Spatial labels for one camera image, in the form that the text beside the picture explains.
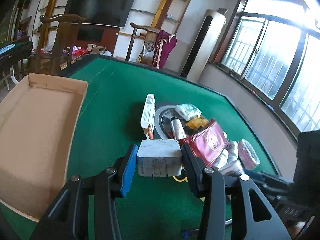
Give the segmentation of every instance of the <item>red foil package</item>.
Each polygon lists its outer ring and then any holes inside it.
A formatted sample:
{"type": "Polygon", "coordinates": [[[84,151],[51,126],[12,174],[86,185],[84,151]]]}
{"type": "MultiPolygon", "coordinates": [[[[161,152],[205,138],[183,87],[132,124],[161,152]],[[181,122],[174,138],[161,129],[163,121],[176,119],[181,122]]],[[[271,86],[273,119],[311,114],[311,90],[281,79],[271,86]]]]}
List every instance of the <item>red foil package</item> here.
{"type": "Polygon", "coordinates": [[[179,140],[180,145],[188,143],[193,155],[200,157],[207,167],[212,166],[227,142],[223,130],[214,119],[211,119],[201,132],[179,140]]]}

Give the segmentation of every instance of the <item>open cardboard box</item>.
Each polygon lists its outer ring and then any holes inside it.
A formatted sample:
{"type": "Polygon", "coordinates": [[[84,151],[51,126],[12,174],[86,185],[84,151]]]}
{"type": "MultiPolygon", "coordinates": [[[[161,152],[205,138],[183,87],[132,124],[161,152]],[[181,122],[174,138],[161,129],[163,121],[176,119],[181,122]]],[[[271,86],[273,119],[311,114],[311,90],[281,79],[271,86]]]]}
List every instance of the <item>open cardboard box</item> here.
{"type": "Polygon", "coordinates": [[[66,182],[88,83],[29,74],[0,103],[0,202],[38,222],[66,182]]]}

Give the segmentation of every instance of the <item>window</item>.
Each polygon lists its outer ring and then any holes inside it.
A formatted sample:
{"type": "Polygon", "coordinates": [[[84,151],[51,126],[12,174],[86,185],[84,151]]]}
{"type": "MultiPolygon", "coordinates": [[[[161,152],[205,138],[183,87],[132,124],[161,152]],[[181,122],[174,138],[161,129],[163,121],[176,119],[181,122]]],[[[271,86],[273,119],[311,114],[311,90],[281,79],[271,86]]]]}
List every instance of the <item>window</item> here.
{"type": "Polygon", "coordinates": [[[239,0],[214,57],[295,138],[320,129],[319,27],[302,0],[239,0]]]}

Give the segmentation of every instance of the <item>chair backrest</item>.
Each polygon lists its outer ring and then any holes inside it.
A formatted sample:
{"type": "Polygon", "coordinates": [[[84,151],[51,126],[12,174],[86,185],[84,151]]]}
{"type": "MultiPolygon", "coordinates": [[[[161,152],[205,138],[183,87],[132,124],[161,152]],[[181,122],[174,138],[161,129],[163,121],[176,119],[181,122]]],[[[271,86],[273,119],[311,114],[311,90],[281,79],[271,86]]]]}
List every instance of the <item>chair backrest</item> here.
{"type": "Polygon", "coordinates": [[[79,32],[79,28],[86,19],[87,18],[82,18],[76,14],[57,14],[52,17],[47,17],[44,15],[40,16],[40,22],[43,24],[41,25],[37,47],[36,73],[40,73],[41,69],[41,41],[44,39],[43,30],[45,29],[45,25],[50,24],[51,22],[59,22],[56,38],[54,40],[54,45],[50,56],[49,68],[46,71],[49,75],[55,75],[59,70],[61,64],[61,54],[65,47],[70,47],[67,66],[70,65],[73,45],[79,32]]]}
{"type": "Polygon", "coordinates": [[[144,26],[144,25],[136,25],[134,23],[130,23],[131,27],[133,27],[133,32],[131,35],[131,40],[127,52],[127,56],[125,58],[126,61],[130,59],[133,43],[134,43],[134,38],[137,33],[137,29],[145,30],[147,32],[143,44],[143,50],[142,50],[142,55],[141,55],[141,61],[140,63],[151,66],[152,65],[152,60],[153,60],[153,55],[155,52],[156,48],[156,38],[160,32],[160,30],[156,28],[152,28],[149,26],[144,26]]]}

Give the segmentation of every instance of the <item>flat screen tv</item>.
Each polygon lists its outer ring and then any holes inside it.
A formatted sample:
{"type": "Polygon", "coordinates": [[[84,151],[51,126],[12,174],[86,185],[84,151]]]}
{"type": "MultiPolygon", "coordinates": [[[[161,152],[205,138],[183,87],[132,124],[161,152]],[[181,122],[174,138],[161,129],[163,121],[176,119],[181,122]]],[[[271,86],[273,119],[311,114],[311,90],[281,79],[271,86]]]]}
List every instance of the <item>flat screen tv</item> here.
{"type": "Polygon", "coordinates": [[[124,28],[134,0],[68,0],[65,13],[87,17],[85,24],[124,28]]]}

